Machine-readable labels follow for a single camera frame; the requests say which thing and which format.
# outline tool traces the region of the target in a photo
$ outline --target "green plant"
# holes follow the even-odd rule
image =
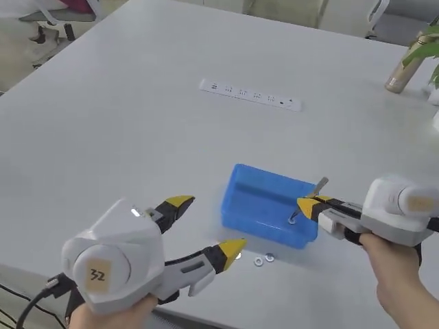
[[[439,25],[430,26],[425,32],[424,36],[435,38],[439,40]],[[426,45],[422,45],[419,48],[413,50],[404,60],[403,66],[406,67],[415,58],[439,58],[439,43],[431,42]],[[430,83],[434,84],[436,89],[439,89],[439,65],[434,69],[430,78]]]

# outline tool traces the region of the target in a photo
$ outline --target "chair leg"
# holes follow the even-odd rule
[[[71,24],[64,24],[64,31],[66,32],[66,37],[68,41],[76,40],[75,33],[73,32]]]

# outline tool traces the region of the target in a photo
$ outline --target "plant leaf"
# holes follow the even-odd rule
[[[436,86],[436,89],[439,85],[439,65],[434,69],[433,74],[431,75],[430,82],[433,82]]]
[[[403,66],[406,67],[415,58],[428,58],[434,56],[439,56],[439,44],[428,43],[413,50],[413,52],[403,60]]]
[[[439,34],[439,25],[429,26],[424,32],[424,36],[428,36],[430,34]]]

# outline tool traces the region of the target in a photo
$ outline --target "power strip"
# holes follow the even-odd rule
[[[279,97],[269,94],[260,93],[243,87],[235,87],[231,84],[223,84],[212,80],[203,79],[200,84],[200,90],[209,91],[210,93],[229,96],[246,101],[253,101],[277,108],[286,108],[291,111],[300,112],[302,102],[291,97]]]

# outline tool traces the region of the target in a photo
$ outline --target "number 32 label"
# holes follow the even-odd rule
[[[91,293],[107,293],[110,288],[111,262],[102,258],[91,258],[87,262],[85,287]]]

